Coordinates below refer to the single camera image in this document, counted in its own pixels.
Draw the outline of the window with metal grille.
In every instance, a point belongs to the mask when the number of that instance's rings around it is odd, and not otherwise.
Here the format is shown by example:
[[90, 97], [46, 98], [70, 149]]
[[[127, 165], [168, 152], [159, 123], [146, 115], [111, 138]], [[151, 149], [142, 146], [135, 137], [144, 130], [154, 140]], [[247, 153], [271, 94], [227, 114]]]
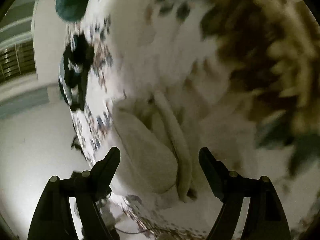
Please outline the window with metal grille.
[[32, 40], [1, 50], [0, 82], [36, 73], [34, 43]]

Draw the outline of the floral bed quilt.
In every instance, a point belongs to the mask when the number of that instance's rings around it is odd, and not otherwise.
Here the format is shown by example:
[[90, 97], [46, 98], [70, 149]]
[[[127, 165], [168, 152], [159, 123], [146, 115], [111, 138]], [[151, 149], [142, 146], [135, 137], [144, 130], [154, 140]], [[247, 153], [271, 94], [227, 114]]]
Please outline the floral bed quilt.
[[319, 218], [319, 25], [303, 0], [89, 0], [86, 160], [121, 163], [104, 209], [145, 238], [205, 239], [221, 203], [197, 155], [266, 174], [292, 239]]

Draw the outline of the folded black striped garment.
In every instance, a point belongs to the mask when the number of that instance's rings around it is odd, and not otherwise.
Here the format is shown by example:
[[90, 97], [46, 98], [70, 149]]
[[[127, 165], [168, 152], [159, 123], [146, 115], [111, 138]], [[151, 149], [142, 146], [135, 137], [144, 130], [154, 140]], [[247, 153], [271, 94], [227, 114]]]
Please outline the folded black striped garment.
[[94, 48], [84, 34], [73, 35], [59, 66], [60, 93], [70, 110], [84, 111], [88, 73], [94, 60]]

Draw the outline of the left teal curtain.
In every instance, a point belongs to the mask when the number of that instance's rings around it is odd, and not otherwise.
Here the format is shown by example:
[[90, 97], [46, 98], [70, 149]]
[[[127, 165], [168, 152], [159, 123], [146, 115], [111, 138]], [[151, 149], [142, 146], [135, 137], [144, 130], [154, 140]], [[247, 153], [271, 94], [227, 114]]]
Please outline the left teal curtain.
[[1, 119], [47, 103], [49, 103], [47, 87], [25, 92], [1, 102]]

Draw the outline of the beige long sleeve shirt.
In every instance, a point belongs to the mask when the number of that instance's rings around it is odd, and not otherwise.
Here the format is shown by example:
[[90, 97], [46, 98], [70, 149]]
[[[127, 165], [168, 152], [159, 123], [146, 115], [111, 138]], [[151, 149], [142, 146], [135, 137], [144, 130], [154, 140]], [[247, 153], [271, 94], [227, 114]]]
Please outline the beige long sleeve shirt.
[[228, 68], [208, 58], [194, 62], [181, 82], [114, 105], [116, 177], [131, 193], [157, 209], [199, 200], [208, 191], [198, 161], [203, 147], [229, 169], [253, 173], [253, 127], [229, 78]]

